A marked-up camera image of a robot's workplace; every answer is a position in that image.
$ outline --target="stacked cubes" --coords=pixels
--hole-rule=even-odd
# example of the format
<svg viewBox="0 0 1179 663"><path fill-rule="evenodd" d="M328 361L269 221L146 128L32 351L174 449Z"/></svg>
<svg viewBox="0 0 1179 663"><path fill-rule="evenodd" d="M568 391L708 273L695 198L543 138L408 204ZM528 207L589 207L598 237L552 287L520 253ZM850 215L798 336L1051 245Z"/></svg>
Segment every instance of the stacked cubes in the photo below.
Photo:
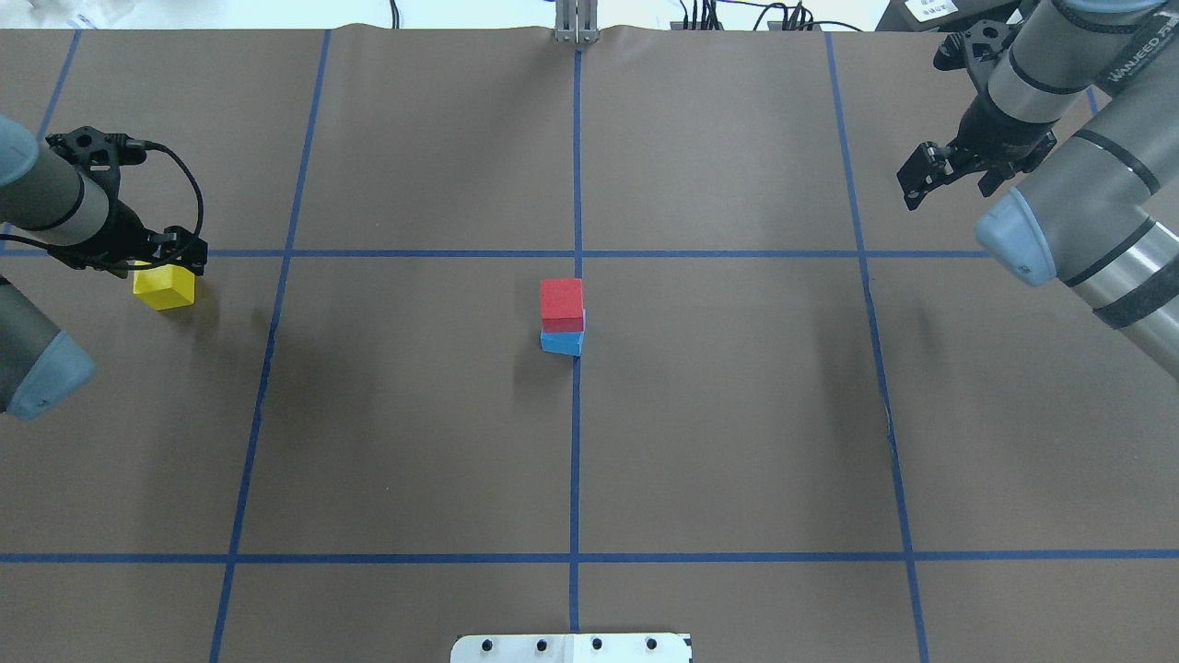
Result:
<svg viewBox="0 0 1179 663"><path fill-rule="evenodd" d="M540 347L546 353L581 356L586 309L580 278L540 282Z"/></svg>

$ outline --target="black band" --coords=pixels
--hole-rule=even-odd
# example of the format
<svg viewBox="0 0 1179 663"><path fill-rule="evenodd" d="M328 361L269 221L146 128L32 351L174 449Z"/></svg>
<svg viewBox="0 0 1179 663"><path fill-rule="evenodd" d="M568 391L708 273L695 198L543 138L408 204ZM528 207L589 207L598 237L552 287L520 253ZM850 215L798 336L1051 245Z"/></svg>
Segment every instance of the black band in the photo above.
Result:
<svg viewBox="0 0 1179 663"><path fill-rule="evenodd" d="M1146 221L1142 222L1142 225L1139 225L1138 230L1132 232L1129 237L1126 237L1125 242L1118 244L1117 247L1114 247L1112 251L1101 256L1101 260L1089 265L1089 268L1086 269L1085 271L1078 274L1076 276L1069 278L1068 281L1065 281L1065 285L1068 285L1069 288L1075 288L1081 283L1085 283L1085 281L1087 281L1091 276L1109 267L1109 263L1118 260L1119 256L1128 251L1129 248L1137 244L1139 239L1146 237L1146 234L1150 232L1151 229L1153 228L1154 228L1154 219L1151 217L1146 217Z"/></svg>
<svg viewBox="0 0 1179 663"><path fill-rule="evenodd" d="M1122 329L1159 310L1175 296L1179 296L1179 256L1117 302L1093 309L1093 314L1109 327Z"/></svg>
<svg viewBox="0 0 1179 663"><path fill-rule="evenodd" d="M74 205L72 208L70 208L70 211L67 211L65 214L65 216L62 216L61 218L54 221L53 223L47 223L45 225L38 225L37 228L26 228L24 225L18 227L18 228L20 228L21 230L27 230L28 232L44 232L46 230L53 230L54 228L57 228L57 227L61 225L62 223L70 221L73 217L73 215L78 214L78 210L81 208L83 198L86 197L86 183L81 180L81 172L78 172L78 171L74 171L74 172L78 173L78 198L74 199Z"/></svg>
<svg viewBox="0 0 1179 663"><path fill-rule="evenodd" d="M1135 25L1095 24L1091 20L1086 20L1075 11L1073 11L1072 7L1065 4L1065 0L1052 0L1052 6L1055 7L1056 11L1060 12L1060 15L1065 17L1068 20L1068 22L1075 25L1081 29L1087 29L1089 32L1100 32L1102 34L1133 34L1138 32L1139 27L1141 27L1140 24Z"/></svg>
<svg viewBox="0 0 1179 663"><path fill-rule="evenodd" d="M1114 143L1113 140L1106 138L1105 136L1101 136L1100 133L1088 129L1082 129L1076 133L1074 133L1073 136L1088 140L1089 143L1093 143L1098 147L1101 147L1106 152L1109 152L1111 155L1117 157L1119 162L1121 162L1126 168L1131 170L1131 172L1137 175L1138 178L1142 180L1142 184L1145 184L1146 188L1151 191L1151 196L1158 193L1159 189L1162 188L1159 184L1159 178L1155 177L1153 172L1151 172L1151 169L1147 168L1146 164L1138 160L1138 157L1132 155L1129 150L1122 147L1121 145Z"/></svg>
<svg viewBox="0 0 1179 663"><path fill-rule="evenodd" d="M1012 64L1012 71L1015 72L1015 76L1020 77L1020 80L1027 83L1032 87L1035 87L1040 92L1067 97L1069 94L1076 94L1078 92L1085 92L1085 90L1088 88L1088 85L1084 85L1081 87L1056 87L1055 85L1048 85L1047 83L1041 83L1032 78L1032 74L1029 74L1017 61L1015 61L1015 48L1009 48L1007 51L1007 61Z"/></svg>

